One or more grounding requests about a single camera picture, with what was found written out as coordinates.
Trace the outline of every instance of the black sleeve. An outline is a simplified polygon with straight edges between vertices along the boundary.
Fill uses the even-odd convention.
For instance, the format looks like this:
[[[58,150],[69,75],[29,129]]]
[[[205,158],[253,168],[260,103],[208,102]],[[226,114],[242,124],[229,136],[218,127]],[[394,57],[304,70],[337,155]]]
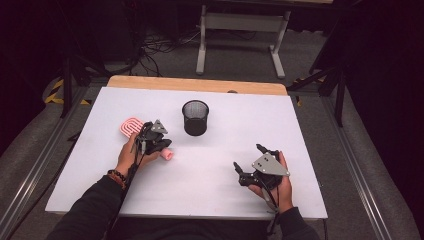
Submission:
[[[102,239],[121,204],[122,188],[103,176],[78,199],[46,239]]]
[[[297,207],[291,208],[278,217],[284,240],[318,240],[318,233],[306,224]]]

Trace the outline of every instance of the white tabletop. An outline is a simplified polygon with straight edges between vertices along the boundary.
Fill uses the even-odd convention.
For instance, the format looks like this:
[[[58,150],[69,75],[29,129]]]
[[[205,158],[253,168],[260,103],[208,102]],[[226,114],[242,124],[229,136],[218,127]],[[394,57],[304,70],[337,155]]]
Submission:
[[[181,108],[189,100],[208,104],[208,129],[185,133]],[[81,136],[48,201],[46,211],[65,213],[107,170],[116,166],[127,138],[126,119],[160,119],[173,141],[170,161],[158,159],[134,178],[121,215],[270,219],[265,201],[238,183],[262,153],[256,144],[282,150],[291,173],[293,203],[304,218],[327,212],[290,97],[194,91],[102,88]]]

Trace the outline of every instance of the person's right hand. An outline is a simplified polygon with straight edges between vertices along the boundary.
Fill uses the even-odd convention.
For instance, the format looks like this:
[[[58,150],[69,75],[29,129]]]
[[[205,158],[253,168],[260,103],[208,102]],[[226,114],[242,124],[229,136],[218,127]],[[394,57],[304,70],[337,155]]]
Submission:
[[[135,158],[135,150],[132,151],[132,147],[134,145],[135,138],[137,137],[137,133],[131,134],[128,142],[122,146],[121,153],[118,157],[118,164],[116,165],[115,170],[120,172],[124,177],[128,175],[128,169],[134,163]],[[150,155],[143,156],[143,160],[141,159],[142,155],[139,154],[137,156],[137,161],[140,163],[138,170],[141,170],[147,163],[157,159],[159,157],[160,152],[154,152]]]
[[[286,159],[284,158],[283,153],[279,152],[280,157],[280,163],[283,165],[287,170],[287,163]],[[249,189],[254,192],[256,195],[258,195],[261,198],[264,198],[264,195],[262,193],[262,189],[256,185],[249,185]],[[278,212],[283,213],[290,208],[293,208],[293,202],[292,202],[292,186],[289,177],[284,176],[283,180],[281,181],[280,185],[278,185],[276,188],[271,190],[272,197],[277,202],[278,201]]]

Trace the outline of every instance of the wooden table edge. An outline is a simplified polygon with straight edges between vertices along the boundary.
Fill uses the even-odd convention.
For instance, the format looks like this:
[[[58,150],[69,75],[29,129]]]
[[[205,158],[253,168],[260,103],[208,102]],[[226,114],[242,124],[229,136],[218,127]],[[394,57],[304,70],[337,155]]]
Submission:
[[[286,87],[278,83],[258,83],[190,78],[164,78],[144,76],[112,76],[107,87],[141,88],[201,92],[229,92],[241,94],[287,96]]]

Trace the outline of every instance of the pink toy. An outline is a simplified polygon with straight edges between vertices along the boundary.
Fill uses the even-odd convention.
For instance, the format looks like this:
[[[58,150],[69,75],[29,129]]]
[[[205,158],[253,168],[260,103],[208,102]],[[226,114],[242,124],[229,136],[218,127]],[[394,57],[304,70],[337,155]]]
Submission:
[[[136,117],[128,118],[125,122],[122,123],[120,130],[125,136],[129,138],[132,133],[139,133],[141,127],[143,127],[143,124],[144,123]],[[174,156],[174,153],[169,148],[164,148],[160,152],[160,155],[166,160],[171,160],[171,158]]]

